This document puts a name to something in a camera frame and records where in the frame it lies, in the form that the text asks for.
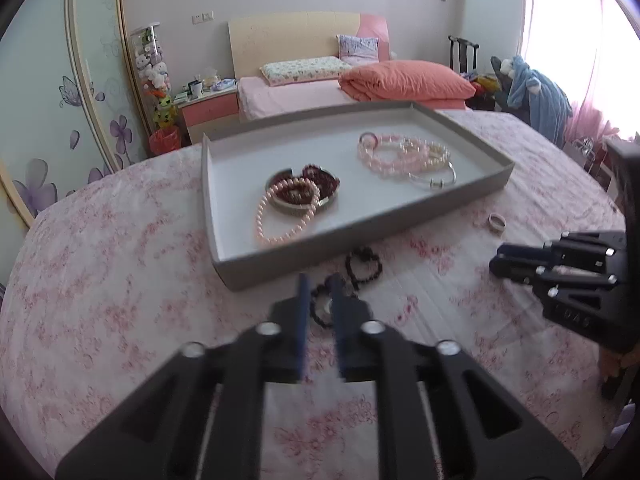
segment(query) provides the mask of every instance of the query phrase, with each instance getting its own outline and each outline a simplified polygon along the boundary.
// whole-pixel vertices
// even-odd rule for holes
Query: red plastic bag
[[[156,130],[149,137],[149,147],[154,155],[162,155],[173,150],[179,150],[180,146],[180,130],[178,126],[167,126]]]

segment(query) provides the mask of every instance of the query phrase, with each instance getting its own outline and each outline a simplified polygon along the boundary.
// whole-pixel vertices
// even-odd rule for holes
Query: curtain
[[[526,0],[520,55],[572,103],[565,141],[640,130],[640,40],[615,0]]]

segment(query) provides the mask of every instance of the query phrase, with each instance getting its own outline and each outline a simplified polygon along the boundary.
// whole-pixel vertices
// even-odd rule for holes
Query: headboard
[[[389,59],[386,20],[352,12],[284,12],[229,22],[236,79],[260,75],[265,63],[337,56],[338,34],[379,38],[380,61]]]

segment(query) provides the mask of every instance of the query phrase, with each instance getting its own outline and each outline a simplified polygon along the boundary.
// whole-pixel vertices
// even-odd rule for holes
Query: purple pillow
[[[358,38],[357,36],[338,36],[340,46],[338,57],[351,66],[368,62],[377,63],[378,38]]]

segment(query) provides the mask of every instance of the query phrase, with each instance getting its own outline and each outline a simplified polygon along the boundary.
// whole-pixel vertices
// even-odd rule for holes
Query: black beaded bracelet
[[[353,269],[351,269],[351,260],[354,256],[363,263],[377,262],[378,265],[375,272],[364,279],[358,279],[353,273]],[[346,294],[350,298],[357,298],[355,291],[360,290],[360,285],[366,285],[367,283],[378,279],[380,277],[380,274],[382,274],[382,262],[380,261],[380,257],[376,253],[374,253],[370,247],[357,248],[351,251],[351,253],[347,255],[344,261],[344,266],[347,269],[347,275],[349,276],[349,280],[351,282],[351,291],[346,292]],[[340,278],[342,280],[342,286],[345,287],[348,282],[343,277]],[[313,319],[322,328],[332,328],[334,326],[334,324],[330,321],[322,320],[316,312],[316,300],[318,299],[318,297],[321,295],[328,296],[331,293],[330,279],[331,277],[328,276],[324,280],[324,283],[320,283],[314,290],[311,291],[311,301],[309,303],[309,314],[311,315],[311,319]]]

